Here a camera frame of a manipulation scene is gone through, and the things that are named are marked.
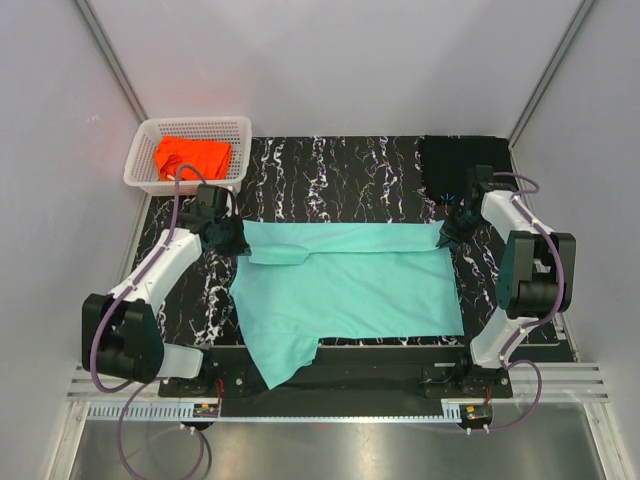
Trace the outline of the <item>teal t shirt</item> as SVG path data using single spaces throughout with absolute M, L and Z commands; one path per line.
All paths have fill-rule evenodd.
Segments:
M 460 336 L 450 252 L 434 223 L 247 221 L 251 253 L 230 288 L 267 388 L 316 357 L 321 340 Z

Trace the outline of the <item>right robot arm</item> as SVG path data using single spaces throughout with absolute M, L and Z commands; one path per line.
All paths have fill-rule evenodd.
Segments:
M 454 384 L 476 396 L 490 383 L 487 369 L 505 368 L 516 347 L 534 329 L 549 323 L 571 303 L 575 237 L 559 233 L 526 208 L 521 196 L 505 190 L 456 204 L 444 221 L 437 246 L 468 241 L 482 224 L 505 243 L 496 283 L 498 305 L 469 345 L 472 362 L 454 371 Z

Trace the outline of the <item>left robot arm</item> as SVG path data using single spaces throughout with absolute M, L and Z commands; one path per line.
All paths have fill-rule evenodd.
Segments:
M 160 307 L 185 271 L 204 252 L 248 255 L 243 221 L 238 217 L 204 222 L 195 230 L 169 228 L 149 255 L 106 294 L 91 294 L 81 311 L 82 365 L 102 393 L 132 383 L 180 378 L 196 396 L 215 386 L 216 372 L 196 347 L 167 344 L 157 326 Z

